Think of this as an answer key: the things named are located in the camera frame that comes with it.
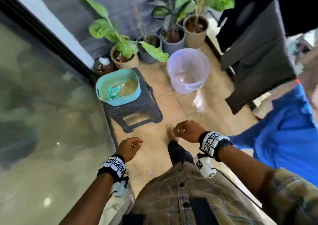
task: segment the plastic stool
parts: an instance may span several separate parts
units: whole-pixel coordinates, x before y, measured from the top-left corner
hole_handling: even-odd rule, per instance
[[[163,118],[153,94],[152,87],[147,84],[138,68],[132,68],[132,70],[136,72],[139,79],[141,89],[140,97],[135,101],[120,106],[111,106],[102,102],[107,114],[122,127],[125,133],[131,133],[133,132],[133,129],[150,122],[159,123]],[[150,119],[143,120],[130,126],[124,121],[125,117],[140,111],[147,111]]]

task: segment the beige tile floor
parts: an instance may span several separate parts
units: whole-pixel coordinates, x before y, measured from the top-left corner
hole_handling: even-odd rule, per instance
[[[163,174],[171,166],[167,150],[166,125],[176,125],[184,120],[194,120],[207,130],[217,131],[224,135],[239,134],[257,123],[249,107],[245,106],[238,114],[233,115],[225,99],[232,93],[234,86],[228,75],[220,70],[220,63],[209,46],[205,43],[200,50],[211,62],[211,74],[205,86],[187,95],[178,94],[173,90],[167,74],[166,63],[141,64],[139,70],[154,90],[163,120],[149,123],[126,134],[112,120],[118,143],[122,140],[138,136],[144,140],[143,146],[135,158],[127,163],[127,171],[135,197],[151,179]],[[136,123],[146,119],[145,114],[135,114],[126,118],[128,123]],[[179,142],[193,156],[198,152],[198,144],[185,140]],[[222,163],[215,164],[230,174]]]

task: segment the wristband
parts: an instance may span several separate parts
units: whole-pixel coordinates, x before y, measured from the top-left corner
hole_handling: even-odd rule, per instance
[[[215,159],[217,162],[221,162],[218,158],[219,148],[229,144],[232,145],[229,137],[220,135],[220,133],[217,132],[204,132],[200,135],[199,143],[200,150]]]
[[[113,177],[114,183],[116,183],[121,181],[125,171],[126,166],[124,158],[121,155],[114,154],[98,170],[97,176],[108,173]]]

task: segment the grey plant pot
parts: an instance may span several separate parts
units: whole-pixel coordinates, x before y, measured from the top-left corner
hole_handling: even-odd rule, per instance
[[[162,39],[162,48],[164,52],[167,52],[170,56],[175,53],[177,50],[183,49],[185,47],[185,32],[182,28],[181,25],[176,25],[176,29],[177,30],[181,30],[183,32],[183,38],[181,39],[181,41],[177,42],[177,43],[169,43],[166,42],[163,39],[163,33],[161,33],[161,39]]]
[[[159,38],[160,40],[160,46],[159,48],[162,50],[162,40],[160,38],[159,35],[155,34],[155,33],[150,33],[149,35],[154,35],[156,37]],[[143,35],[140,35],[137,37],[136,39],[137,42],[139,41],[143,41]],[[153,58],[150,54],[148,54],[147,52],[144,52],[142,50],[139,49],[139,45],[138,45],[138,54],[139,54],[139,58],[142,62],[144,63],[148,63],[148,64],[154,64],[156,63],[158,60],[156,58]]]

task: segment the blue fabric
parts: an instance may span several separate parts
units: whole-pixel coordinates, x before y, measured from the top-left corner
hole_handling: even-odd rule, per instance
[[[318,187],[318,129],[299,84],[279,99],[273,110],[242,134],[230,137],[241,149],[253,148],[254,158],[301,176]]]

